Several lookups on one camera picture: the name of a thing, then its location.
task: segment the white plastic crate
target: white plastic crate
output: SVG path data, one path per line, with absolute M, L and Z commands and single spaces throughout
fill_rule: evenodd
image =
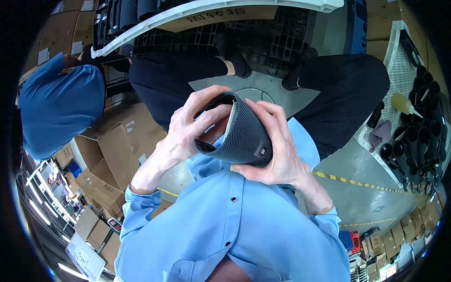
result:
M 279 5 L 330 13 L 337 8 L 343 7 L 344 4 L 344 0 L 196 0 L 163 11 L 151 18 L 146 19 L 145 21 L 140 22 L 131 29 L 119 35 L 102 49 L 94 51 L 94 49 L 91 48 L 91 57 L 95 58 L 98 56 L 106 56 L 138 35 L 164 23 L 186 15 L 212 9 L 248 5 Z
M 384 65 L 387 68 L 388 75 L 390 77 L 390 89 L 388 90 L 387 95 L 383 99 L 385 107 L 381 112 L 380 120 L 389 120 L 391 122 L 390 136 L 393 136 L 395 130 L 401 125 L 400 111 L 395 109 L 391 104 L 391 98 L 393 97 L 393 93 L 399 92 L 405 97 L 409 98 L 409 93 L 412 90 L 412 86 L 417 71 L 417 68 L 414 67 L 413 64 L 410 62 L 404 49 L 399 45 L 400 31 L 403 29 L 406 30 L 410 36 L 409 29 L 407 25 L 404 23 L 404 21 L 393 22 L 390 40 L 388 43 L 388 48 L 384 59 Z M 362 124 L 359 130 L 354 134 L 354 137 L 357 139 L 359 144 L 366 150 L 369 150 L 371 148 L 371 144 L 368 142 L 368 136 L 373 131 L 372 128 L 369 128 L 366 125 L 368 119 L 369 117 L 364 122 L 364 124 Z M 383 140 L 383 142 L 377 148 L 374 149 L 374 152 L 370 154 L 381 164 L 381 166 L 393 178 L 393 180 L 398 184 L 399 188 L 403 190 L 403 185 L 398 181 L 398 179 L 393 174 L 387 163 L 379 155 L 380 147 L 387 142 L 389 142 L 392 145 L 394 144 L 394 141 L 392 139 L 390 141 Z

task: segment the light blue shirt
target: light blue shirt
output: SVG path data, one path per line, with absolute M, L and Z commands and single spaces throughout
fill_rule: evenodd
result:
M 295 119 L 289 129 L 298 155 L 315 167 L 312 138 Z M 248 181 L 230 163 L 197 155 L 187 166 L 195 182 L 152 220 L 160 191 L 126 190 L 119 280 L 203 282 L 226 255 L 253 282 L 350 280 L 335 208 L 307 217 L 289 189 Z
M 44 161 L 101 117 L 105 82 L 93 65 L 80 65 L 69 74 L 63 53 L 38 68 L 23 84 L 21 110 L 23 147 L 33 159 Z

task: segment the tape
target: tape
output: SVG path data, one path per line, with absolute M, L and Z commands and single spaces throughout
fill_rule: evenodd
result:
M 177 194 L 174 194 L 174 193 L 172 193 L 172 192 L 166 191 L 166 190 L 164 190 L 164 189 L 162 189 L 162 188 L 160 188 L 160 187 L 157 187 L 157 189 L 160 190 L 160 191 L 162 191 L 162 192 L 168 193 L 169 195 L 172 195 L 172 196 L 174 196 L 174 197 L 178 197 Z
M 328 179 L 331 179 L 331 180 L 341 181 L 341 182 L 349 183 L 349 184 L 352 184 L 352 185 L 358 185 L 358 186 L 362 186 L 362 187 L 378 189 L 378 190 L 388 191 L 388 192 L 393 192 L 393 193 L 398 193 L 398 194 L 413 195 L 410 192 L 404 192 L 404 191 L 401 191 L 401 190 L 385 188 L 385 187 L 382 187 L 382 186 L 377 186 L 377 185 L 373 185 L 373 184 L 363 183 L 363 182 L 347 179 L 347 178 L 344 178 L 344 177 L 335 176 L 335 175 L 332 175 L 332 174 L 327 174 L 327 173 L 324 173 L 324 172 L 312 171 L 312 174 L 314 176 L 319 176 L 319 177 L 322 177 L 322 178 L 328 178 Z
M 395 219 L 396 219 L 396 218 L 390 218 L 390 219 L 379 220 L 379 221 L 376 221 L 376 222 L 356 223 L 356 224 L 339 224 L 338 226 L 340 226 L 340 227 L 349 227 L 349 226 L 370 225 L 370 224 L 375 224 L 375 223 L 381 223 L 381 222 L 386 222 L 386 221 L 392 221 L 392 220 L 395 220 Z

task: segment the white perforated tray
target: white perforated tray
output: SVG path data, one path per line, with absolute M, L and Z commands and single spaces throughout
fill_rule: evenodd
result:
M 410 62 L 404 49 L 401 46 L 399 46 L 400 31 L 403 29 L 405 29 L 407 33 L 409 33 L 409 29 L 407 28 L 407 25 L 404 23 L 404 21 L 393 22 L 391 28 L 390 41 L 384 59 L 384 65 L 387 68 L 390 77 L 390 89 L 388 90 L 387 95 L 383 99 L 385 107 L 382 110 L 380 120 L 389 120 L 391 122 L 390 136 L 393 136 L 395 130 L 400 126 L 400 111 L 393 108 L 393 105 L 391 104 L 391 98 L 393 97 L 393 93 L 399 92 L 408 98 L 409 93 L 412 90 L 412 86 L 417 71 L 417 68 L 414 67 L 413 64 Z M 354 137 L 357 139 L 359 144 L 366 150 L 369 150 L 371 148 L 371 144 L 368 142 L 368 136 L 373 131 L 372 128 L 369 128 L 366 125 L 368 119 L 369 117 L 364 122 L 364 124 L 362 124 L 359 130 L 354 134 Z M 387 142 L 391 143 L 392 145 L 394 144 L 394 141 L 391 139 L 391 140 L 383 140 L 381 145 Z M 393 180 L 398 184 L 399 188 L 403 189 L 403 185 L 398 181 L 398 179 L 393 174 L 391 169 L 388 167 L 386 162 L 379 155 L 381 145 L 375 148 L 374 152 L 370 154 L 381 164 L 381 166 L 393 178 Z

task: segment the gray fabric speaker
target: gray fabric speaker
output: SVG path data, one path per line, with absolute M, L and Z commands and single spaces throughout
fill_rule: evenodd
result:
M 221 104 L 232 105 L 222 145 L 215 148 L 196 139 L 197 150 L 226 162 L 265 167 L 272 159 L 272 143 L 261 121 L 243 100 L 229 91 L 212 99 L 200 113 Z

